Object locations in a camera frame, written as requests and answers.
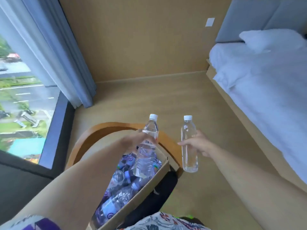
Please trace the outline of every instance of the hand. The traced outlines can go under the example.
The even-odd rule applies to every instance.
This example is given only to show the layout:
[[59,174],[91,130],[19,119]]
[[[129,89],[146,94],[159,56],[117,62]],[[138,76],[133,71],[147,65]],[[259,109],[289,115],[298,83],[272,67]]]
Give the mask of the hand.
[[126,152],[133,152],[136,154],[136,146],[142,143],[144,140],[148,140],[153,144],[157,144],[155,138],[153,138],[151,135],[146,134],[145,132],[142,132],[142,130],[136,130],[134,133],[126,135],[121,139],[121,143],[124,147],[127,148]]
[[197,130],[196,132],[197,134],[193,135],[192,138],[183,140],[178,144],[181,146],[191,145],[192,147],[196,148],[197,151],[201,152],[203,156],[210,157],[209,149],[210,145],[212,144],[211,141],[200,130]]

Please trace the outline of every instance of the pillow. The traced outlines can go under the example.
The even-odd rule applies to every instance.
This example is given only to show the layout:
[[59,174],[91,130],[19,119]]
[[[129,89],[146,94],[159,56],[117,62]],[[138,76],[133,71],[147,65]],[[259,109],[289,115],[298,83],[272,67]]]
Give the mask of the pillow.
[[307,41],[299,33],[290,29],[243,31],[239,37],[256,53],[296,50],[307,46]]

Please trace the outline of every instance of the patterned fabric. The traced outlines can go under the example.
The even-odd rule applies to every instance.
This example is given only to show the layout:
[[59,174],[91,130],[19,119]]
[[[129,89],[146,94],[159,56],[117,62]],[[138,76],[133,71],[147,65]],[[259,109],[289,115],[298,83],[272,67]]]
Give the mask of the patterned fabric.
[[[18,222],[9,221],[0,226],[0,230],[60,230],[51,220],[42,216],[28,216]],[[157,212],[137,222],[125,230],[210,230],[201,224],[175,218],[172,215]]]

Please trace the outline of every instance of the white duvet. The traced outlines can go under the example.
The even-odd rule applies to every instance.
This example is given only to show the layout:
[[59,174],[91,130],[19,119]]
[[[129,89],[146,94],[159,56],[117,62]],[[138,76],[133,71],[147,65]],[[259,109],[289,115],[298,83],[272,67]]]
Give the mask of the white duvet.
[[234,59],[214,79],[307,183],[307,48]]

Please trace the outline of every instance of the floor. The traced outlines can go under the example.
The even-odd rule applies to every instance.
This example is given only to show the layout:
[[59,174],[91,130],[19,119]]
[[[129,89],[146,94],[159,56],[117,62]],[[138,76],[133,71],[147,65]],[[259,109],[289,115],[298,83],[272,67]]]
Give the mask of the floor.
[[[76,110],[69,152],[91,126],[110,121],[145,123],[151,113],[159,115],[159,129],[176,141],[180,140],[183,116],[192,115],[196,127],[212,141],[277,174],[205,72],[98,84],[94,106]],[[125,133],[100,140],[87,155],[120,134]],[[214,162],[205,157],[199,158],[197,173],[183,173],[161,211],[192,215],[212,230],[262,229]]]

